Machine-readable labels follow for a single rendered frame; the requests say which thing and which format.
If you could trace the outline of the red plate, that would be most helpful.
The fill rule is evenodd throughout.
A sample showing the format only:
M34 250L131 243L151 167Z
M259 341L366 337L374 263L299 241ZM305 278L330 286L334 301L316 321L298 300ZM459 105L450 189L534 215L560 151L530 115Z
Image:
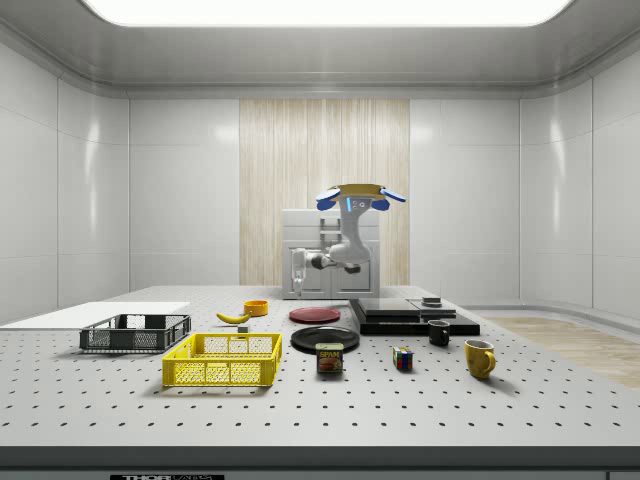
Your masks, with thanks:
M303 307L289 312L289 319L304 324L320 324L338 321L339 310L328 307Z

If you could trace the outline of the white cabinet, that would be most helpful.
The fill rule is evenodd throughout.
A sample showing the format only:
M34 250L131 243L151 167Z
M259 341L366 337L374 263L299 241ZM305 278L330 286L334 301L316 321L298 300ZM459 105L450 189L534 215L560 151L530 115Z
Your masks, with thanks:
M325 253L341 242L340 210L284 209L282 211L282 294L285 299L355 299L377 297L379 274L379 213L365 212L359 218L360 237L371 250L370 261L349 274L342 268L306 270L300 294L294 291L291 253L304 248Z

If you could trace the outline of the black plate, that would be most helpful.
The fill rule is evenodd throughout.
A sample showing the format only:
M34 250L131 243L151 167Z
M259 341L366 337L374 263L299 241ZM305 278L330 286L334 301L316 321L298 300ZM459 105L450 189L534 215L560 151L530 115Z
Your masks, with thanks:
M359 345L360 336L353 330L332 326L304 328L291 335L291 344L307 353L314 353L319 343L341 343L344 350L349 351Z

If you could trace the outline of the flat-sided can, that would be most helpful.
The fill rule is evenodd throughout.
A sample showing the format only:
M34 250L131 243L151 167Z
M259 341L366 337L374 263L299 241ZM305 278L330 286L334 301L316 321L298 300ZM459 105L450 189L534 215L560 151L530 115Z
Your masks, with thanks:
M343 371L342 343L317 343L316 359L318 373L341 373Z

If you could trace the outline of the black stove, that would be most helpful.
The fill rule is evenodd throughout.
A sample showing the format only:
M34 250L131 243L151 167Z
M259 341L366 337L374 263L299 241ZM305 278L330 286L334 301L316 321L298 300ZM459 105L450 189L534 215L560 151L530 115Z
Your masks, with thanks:
M450 323L451 335L479 335L480 325L440 302L438 297L422 299L350 299L361 334L427 335L429 320Z

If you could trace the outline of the yellow basket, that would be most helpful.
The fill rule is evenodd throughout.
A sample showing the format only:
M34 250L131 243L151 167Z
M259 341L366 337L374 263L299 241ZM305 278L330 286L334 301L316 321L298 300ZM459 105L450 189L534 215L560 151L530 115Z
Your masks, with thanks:
M162 358L165 386L270 386L280 333L194 333Z

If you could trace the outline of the black mug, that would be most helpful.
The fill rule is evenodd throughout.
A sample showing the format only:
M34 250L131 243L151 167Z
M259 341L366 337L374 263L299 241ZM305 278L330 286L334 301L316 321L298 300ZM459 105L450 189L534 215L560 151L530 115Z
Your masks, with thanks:
M450 323L445 320L429 320L429 342L435 346L447 346L450 340Z

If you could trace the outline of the dark grey basket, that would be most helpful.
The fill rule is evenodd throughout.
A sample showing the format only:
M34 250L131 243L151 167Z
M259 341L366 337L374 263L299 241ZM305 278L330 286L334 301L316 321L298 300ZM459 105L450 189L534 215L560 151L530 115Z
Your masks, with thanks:
M191 330L189 315L119 314L80 331L80 348L91 352L164 352Z

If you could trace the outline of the yellow mug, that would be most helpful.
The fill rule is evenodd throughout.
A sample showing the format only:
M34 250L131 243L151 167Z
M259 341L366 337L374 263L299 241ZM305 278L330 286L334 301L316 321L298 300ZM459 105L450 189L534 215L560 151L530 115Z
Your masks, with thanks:
M486 341L469 339L464 351L469 373L478 379L487 379L496 366L494 346Z

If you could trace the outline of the white board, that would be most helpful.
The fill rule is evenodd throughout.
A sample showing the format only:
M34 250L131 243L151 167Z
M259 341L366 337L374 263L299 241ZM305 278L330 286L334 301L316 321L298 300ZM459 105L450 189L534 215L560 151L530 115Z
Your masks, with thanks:
M189 302L89 302L0 326L4 330L78 330L118 314L171 314Z

